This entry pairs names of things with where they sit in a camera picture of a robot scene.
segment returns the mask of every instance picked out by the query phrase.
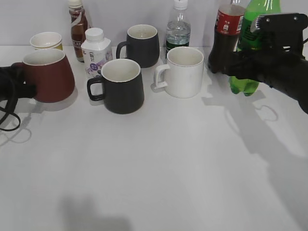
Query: bottle label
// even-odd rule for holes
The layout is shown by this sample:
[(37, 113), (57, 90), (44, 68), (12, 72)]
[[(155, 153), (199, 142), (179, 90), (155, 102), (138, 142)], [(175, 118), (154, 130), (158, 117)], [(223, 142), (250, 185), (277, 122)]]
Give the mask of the bottle label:
[(75, 41), (75, 40), (72, 41), (75, 49), (81, 49), (82, 41)]
[(72, 21), (71, 23), (71, 27), (76, 26), (77, 24), (79, 24), (81, 22), (81, 17), (82, 17), (82, 12), (79, 12), (79, 15), (73, 15), (72, 18), (75, 18), (74, 21)]
[(189, 42), (188, 43), (185, 43), (185, 44), (172, 44), (168, 41), (166, 41), (166, 58), (167, 58), (167, 53), (169, 52), (169, 50), (171, 50), (172, 48), (175, 48), (175, 47), (188, 47), (189, 46)]
[(252, 21), (244, 18), (243, 29), (238, 42), (238, 48), (241, 50), (258, 50), (262, 47), (262, 33), (251, 33), (250, 26)]
[(223, 35), (239, 35), (243, 24), (243, 15), (231, 16), (218, 10), (215, 30)]
[(102, 66), (112, 60), (111, 45), (103, 51), (82, 49), (82, 54), (89, 77), (100, 77)]

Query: mug rim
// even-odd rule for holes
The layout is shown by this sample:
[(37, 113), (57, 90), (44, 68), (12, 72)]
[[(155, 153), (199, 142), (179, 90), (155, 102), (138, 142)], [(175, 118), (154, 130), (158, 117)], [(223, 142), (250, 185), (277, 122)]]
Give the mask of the mug rim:
[[(174, 63), (173, 61), (171, 61), (171, 60), (169, 59), (169, 55), (170, 55), (170, 52), (174, 52), (174, 50), (179, 50), (179, 49), (195, 50), (195, 51), (199, 52), (199, 53), (202, 55), (202, 60), (201, 60), (200, 62), (198, 62), (197, 64), (195, 64), (195, 65), (179, 65), (179, 64), (176, 64), (176, 63)], [(175, 66), (192, 67), (192, 66), (198, 66), (198, 65), (200, 65), (201, 63), (203, 63), (203, 62), (204, 62), (204, 55), (203, 55), (203, 53), (202, 53), (200, 50), (198, 50), (198, 49), (196, 49), (196, 48), (193, 48), (193, 47), (175, 47), (175, 48), (172, 48), (172, 49), (167, 53), (167, 60), (168, 60), (169, 62), (171, 62), (171, 63), (172, 63), (173, 65), (175, 65)]]
[[(105, 69), (108, 65), (111, 65), (111, 63), (115, 63), (115, 62), (119, 62), (119, 61), (121, 61), (121, 62), (131, 62), (131, 63), (133, 63), (133, 64), (136, 64), (137, 67), (138, 67), (138, 73), (137, 73), (134, 77), (132, 77), (132, 78), (130, 78), (130, 79), (128, 79), (128, 80), (124, 80), (124, 81), (114, 81), (114, 80), (111, 80), (111, 79), (109, 79), (109, 78), (107, 78), (106, 76), (103, 75), (104, 69)], [(103, 78), (105, 78), (105, 79), (107, 79), (108, 81), (113, 82), (113, 83), (126, 83), (126, 82), (129, 82), (129, 81), (131, 81), (131, 80), (137, 78), (137, 77), (140, 75), (140, 73), (141, 73), (141, 67), (140, 67), (140, 65), (139, 65), (136, 61), (133, 61), (133, 60), (131, 60), (131, 59), (114, 59), (114, 60), (110, 60), (110, 61), (106, 62), (106, 63), (103, 65), (102, 70), (101, 70), (101, 77), (103, 77)]]
[[(131, 30), (133, 27), (137, 27), (137, 26), (149, 26), (149, 27), (152, 27), (152, 28), (155, 29), (156, 33), (155, 33), (153, 36), (148, 37), (148, 38), (136, 38), (136, 37), (134, 37), (134, 36), (132, 36), (132, 35), (129, 34), (129, 30)], [(133, 26), (131, 26), (131, 27), (127, 30), (127, 34), (128, 34), (131, 38), (133, 38), (133, 39), (145, 40), (145, 39), (151, 39), (151, 38), (155, 37), (155, 36), (158, 34), (158, 30), (155, 28), (155, 26), (152, 26), (152, 25), (149, 25), (149, 24), (138, 24), (138, 25), (133, 25)]]
[[(35, 37), (41, 36), (41, 35), (44, 35), (44, 34), (56, 34), (56, 35), (59, 36), (59, 39), (57, 40), (57, 42), (55, 42), (55, 43), (52, 44), (52, 45), (49, 44), (49, 45), (45, 45), (45, 46), (37, 46), (37, 45), (33, 44), (32, 40), (33, 40)], [(53, 47), (53, 46), (55, 46), (55, 45), (60, 45), (61, 42), (62, 42), (62, 35), (60, 35), (58, 32), (54, 32), (54, 31), (41, 32), (41, 33), (38, 33), (38, 34), (32, 36), (31, 39), (30, 39), (30, 45), (31, 45), (32, 47), (40, 48), (40, 49), (50, 48), (50, 47)]]
[[(62, 56), (61, 56), (61, 58), (59, 58), (58, 60), (56, 60), (56, 61), (54, 61), (54, 62), (47, 63), (47, 64), (30, 64), (29, 62), (26, 62), (26, 61), (25, 61), (25, 59), (26, 59), (26, 58), (29, 58), (29, 56), (34, 55), (35, 53), (39, 53), (39, 52), (41, 52), (41, 53), (43, 53), (43, 52), (49, 52), (49, 53), (50, 53), (50, 52), (61, 52), (61, 53), (62, 53)], [(62, 51), (62, 50), (56, 49), (56, 48), (51, 48), (51, 49), (40, 49), (40, 50), (32, 51), (31, 53), (25, 55), (25, 56), (23, 57), (23, 61), (22, 61), (22, 62), (23, 62), (24, 64), (26, 64), (26, 65), (29, 65), (29, 66), (48, 66), (48, 65), (51, 65), (51, 64), (55, 64), (55, 63), (57, 63), (57, 62), (60, 62), (60, 61), (63, 60), (65, 57), (66, 57), (65, 52)]]

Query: red label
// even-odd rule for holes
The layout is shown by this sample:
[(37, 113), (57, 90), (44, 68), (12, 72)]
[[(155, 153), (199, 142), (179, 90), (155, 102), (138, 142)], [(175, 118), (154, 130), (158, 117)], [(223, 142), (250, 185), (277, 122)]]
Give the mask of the red label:
[(239, 35), (244, 16), (231, 16), (218, 11), (215, 30), (223, 35)]

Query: brown liquid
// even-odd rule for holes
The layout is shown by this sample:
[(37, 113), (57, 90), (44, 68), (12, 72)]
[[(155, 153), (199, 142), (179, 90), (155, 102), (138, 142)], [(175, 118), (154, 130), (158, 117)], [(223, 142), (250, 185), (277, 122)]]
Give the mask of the brown liquid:
[(78, 61), (83, 62), (81, 44), (86, 40), (85, 32), (88, 28), (90, 28), (90, 25), (88, 24), (85, 16), (85, 10), (82, 7), (78, 9), (70, 9), (69, 13), (71, 15), (73, 25), (71, 28), (71, 35), (76, 57)]
[(222, 72), (229, 66), (229, 55), (234, 51), (239, 35), (223, 35), (215, 31), (214, 45), (208, 57), (208, 68), (212, 73)]

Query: paper cup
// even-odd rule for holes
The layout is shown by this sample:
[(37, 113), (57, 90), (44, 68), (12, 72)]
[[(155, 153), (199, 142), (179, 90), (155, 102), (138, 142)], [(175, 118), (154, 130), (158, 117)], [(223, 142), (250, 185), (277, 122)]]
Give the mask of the paper cup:
[(63, 50), (62, 37), (56, 32), (42, 32), (30, 39), (30, 44), (35, 50), (56, 48)]

